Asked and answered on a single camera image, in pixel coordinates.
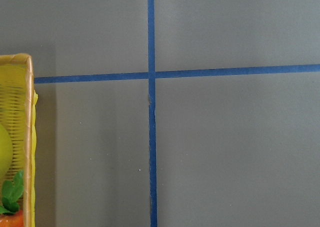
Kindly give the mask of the yellow plastic basket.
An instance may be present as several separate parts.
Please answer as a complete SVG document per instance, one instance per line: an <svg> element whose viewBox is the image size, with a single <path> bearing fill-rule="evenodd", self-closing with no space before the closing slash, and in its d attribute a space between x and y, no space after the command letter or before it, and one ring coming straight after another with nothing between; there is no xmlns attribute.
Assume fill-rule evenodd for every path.
<svg viewBox="0 0 320 227"><path fill-rule="evenodd" d="M24 171L23 196L19 199L23 210L24 227L35 226L35 152L36 103L32 57L26 53L0 57L0 124L7 130L13 147L10 169L0 179L0 204L2 185L12 181L16 173Z"/></svg>

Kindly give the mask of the green apple toy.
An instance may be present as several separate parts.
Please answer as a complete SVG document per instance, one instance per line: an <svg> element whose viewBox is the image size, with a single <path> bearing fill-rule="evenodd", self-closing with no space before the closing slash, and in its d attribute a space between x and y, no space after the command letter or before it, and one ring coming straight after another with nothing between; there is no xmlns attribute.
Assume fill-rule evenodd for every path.
<svg viewBox="0 0 320 227"><path fill-rule="evenodd" d="M13 159L13 144L6 128L0 125L0 178L9 171Z"/></svg>

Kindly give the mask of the orange carrot toy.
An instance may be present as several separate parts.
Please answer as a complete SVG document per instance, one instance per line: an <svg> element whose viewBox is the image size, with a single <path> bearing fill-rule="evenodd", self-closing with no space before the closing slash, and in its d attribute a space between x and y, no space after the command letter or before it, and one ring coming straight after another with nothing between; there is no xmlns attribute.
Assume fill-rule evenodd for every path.
<svg viewBox="0 0 320 227"><path fill-rule="evenodd" d="M19 199L24 194L24 171L18 171L13 180L5 180L1 189L0 226L23 227L24 214Z"/></svg>

